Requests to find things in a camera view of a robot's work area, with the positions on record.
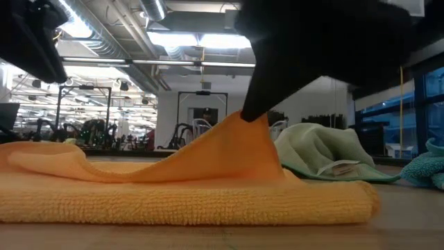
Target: wooden floor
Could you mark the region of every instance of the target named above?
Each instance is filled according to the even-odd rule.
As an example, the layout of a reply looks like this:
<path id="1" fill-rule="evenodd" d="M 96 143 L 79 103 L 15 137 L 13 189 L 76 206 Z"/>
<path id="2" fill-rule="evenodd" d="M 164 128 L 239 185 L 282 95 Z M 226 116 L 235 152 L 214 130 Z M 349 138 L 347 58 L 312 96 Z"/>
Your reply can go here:
<path id="1" fill-rule="evenodd" d="M 378 169 L 387 174 L 400 171 L 399 167 Z M 415 188 L 405 181 L 375 187 L 382 211 L 369 224 L 281 227 L 0 224 L 0 249 L 444 249 L 443 192 Z"/>

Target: ceiling light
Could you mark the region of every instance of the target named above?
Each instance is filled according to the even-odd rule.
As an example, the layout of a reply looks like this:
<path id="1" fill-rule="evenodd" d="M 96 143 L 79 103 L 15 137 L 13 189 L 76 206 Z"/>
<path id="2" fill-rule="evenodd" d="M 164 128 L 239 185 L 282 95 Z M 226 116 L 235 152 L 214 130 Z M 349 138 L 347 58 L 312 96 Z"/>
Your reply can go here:
<path id="1" fill-rule="evenodd" d="M 156 33 L 148 32 L 153 44 L 163 47 L 197 46 L 197 39 L 192 34 Z"/>
<path id="2" fill-rule="evenodd" d="M 85 103 L 89 102 L 89 99 L 86 97 L 74 97 L 76 100 L 83 101 Z"/>
<path id="3" fill-rule="evenodd" d="M 243 67 L 243 68 L 254 68 L 256 64 L 254 63 L 236 63 L 236 62 L 202 62 L 202 66 L 210 67 Z"/>
<path id="4" fill-rule="evenodd" d="M 99 63 L 97 66 L 99 67 L 130 67 L 130 65 L 111 65 L 111 64 L 103 64 Z"/>
<path id="5" fill-rule="evenodd" d="M 245 49 L 251 48 L 250 41 L 242 35 L 206 34 L 199 45 L 214 49 Z"/>
<path id="6" fill-rule="evenodd" d="M 60 28 L 74 38 L 89 38 L 92 35 L 92 31 L 88 25 L 80 19 L 64 0 L 59 0 L 59 2 L 65 7 L 69 16 L 69 21 L 60 26 Z"/>
<path id="7" fill-rule="evenodd" d="M 136 64 L 150 64 L 150 65 L 177 65 L 177 66 L 193 66 L 192 61 L 177 61 L 177 60 L 133 60 Z"/>
<path id="8" fill-rule="evenodd" d="M 76 58 L 64 57 L 65 62 L 80 62 L 80 63 L 125 63 L 124 59 L 109 59 L 109 58 Z"/>

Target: ceiling pipe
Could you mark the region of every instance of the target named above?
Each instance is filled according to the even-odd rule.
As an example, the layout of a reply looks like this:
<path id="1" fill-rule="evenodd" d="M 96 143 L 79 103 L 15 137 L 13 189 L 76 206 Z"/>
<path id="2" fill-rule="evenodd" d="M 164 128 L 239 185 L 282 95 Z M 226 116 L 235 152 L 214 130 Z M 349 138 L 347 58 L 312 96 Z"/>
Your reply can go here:
<path id="1" fill-rule="evenodd" d="M 140 27 L 137 20 L 133 17 L 133 15 L 131 15 L 129 9 L 122 3 L 121 0 L 114 0 L 114 2 L 120 8 L 121 12 L 125 15 L 128 21 L 130 21 L 130 23 L 133 25 L 133 28 L 136 30 L 137 34 L 139 34 L 145 45 L 150 49 L 153 57 L 158 58 L 154 44 L 150 41 L 150 38 L 148 37 L 148 34 L 145 32 L 145 30 Z"/>
<path id="2" fill-rule="evenodd" d="M 119 19 L 119 21 L 123 24 L 125 29 L 129 32 L 129 34 L 133 37 L 134 41 L 139 45 L 139 47 L 144 51 L 144 53 L 148 57 L 154 57 L 153 53 L 150 51 L 148 46 L 140 40 L 140 37 L 134 32 L 133 28 L 130 27 L 130 24 L 126 21 L 125 17 L 120 13 L 119 9 L 114 5 L 113 0 L 106 0 L 110 9 L 114 11 L 115 15 Z"/>
<path id="3" fill-rule="evenodd" d="M 256 64 L 254 63 L 241 63 L 241 62 L 205 62 L 205 61 L 182 61 L 182 60 L 135 60 L 135 59 L 106 59 L 106 58 L 80 58 L 80 57 L 62 57 L 63 62 L 68 63 L 109 63 L 120 64 L 126 63 L 143 64 L 143 65 L 167 65 L 167 66 L 194 66 L 194 67 L 233 67 L 233 68 L 245 68 L 254 69 Z"/>
<path id="4" fill-rule="evenodd" d="M 153 22 L 158 22 L 166 17 L 167 5 L 164 0 L 139 0 L 145 15 Z"/>
<path id="5" fill-rule="evenodd" d="M 66 8 L 59 2 L 59 0 L 51 0 L 63 10 Z M 90 48 L 94 53 L 102 58 L 130 58 L 130 54 L 116 41 L 109 30 L 99 21 L 99 19 L 91 12 L 91 10 L 80 0 L 64 0 L 64 2 L 83 20 L 88 27 L 94 32 L 91 41 L 86 41 L 83 44 Z M 135 65 L 130 65 L 128 68 L 119 69 L 132 79 L 143 91 L 157 94 L 159 85 L 153 80 L 153 77 L 145 74 Z"/>

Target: black machine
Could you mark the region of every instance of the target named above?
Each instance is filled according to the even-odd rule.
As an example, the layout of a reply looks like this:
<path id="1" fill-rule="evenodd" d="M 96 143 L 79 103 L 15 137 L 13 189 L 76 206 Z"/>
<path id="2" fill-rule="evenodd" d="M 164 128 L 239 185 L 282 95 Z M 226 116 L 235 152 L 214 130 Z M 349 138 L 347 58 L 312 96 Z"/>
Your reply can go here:
<path id="1" fill-rule="evenodd" d="M 52 130 L 52 134 L 48 134 L 47 137 L 42 136 L 42 126 L 49 125 Z M 42 140 L 48 140 L 50 142 L 64 142 L 67 139 L 68 135 L 66 130 L 57 129 L 54 124 L 45 119 L 37 120 L 37 131 L 32 135 L 31 139 L 34 142 L 41 142 Z"/>
<path id="2" fill-rule="evenodd" d="M 0 57 L 46 83 L 64 83 L 67 75 L 53 38 L 67 21 L 49 0 L 1 1 Z"/>
<path id="3" fill-rule="evenodd" d="M 80 130 L 78 130 L 78 128 L 76 126 L 74 126 L 73 124 L 64 123 L 63 129 L 67 132 L 68 138 L 75 138 L 76 139 L 80 135 Z"/>
<path id="4" fill-rule="evenodd" d="M 176 127 L 174 128 L 174 134 L 173 137 L 171 138 L 170 142 L 168 143 L 168 146 L 162 147 L 162 146 L 158 146 L 158 149 L 175 149 L 175 150 L 179 150 L 181 147 L 185 146 L 185 139 L 183 138 L 183 135 L 185 134 L 186 131 L 191 131 L 193 133 L 193 126 L 189 125 L 189 124 L 177 124 Z"/>
<path id="5" fill-rule="evenodd" d="M 12 132 L 19 108 L 19 103 L 0 103 L 0 143 L 22 140 Z"/>
<path id="6" fill-rule="evenodd" d="M 247 122 L 319 76 L 388 85 L 416 38 L 405 9 L 377 0 L 245 0 L 236 28 L 256 56 L 242 110 Z"/>

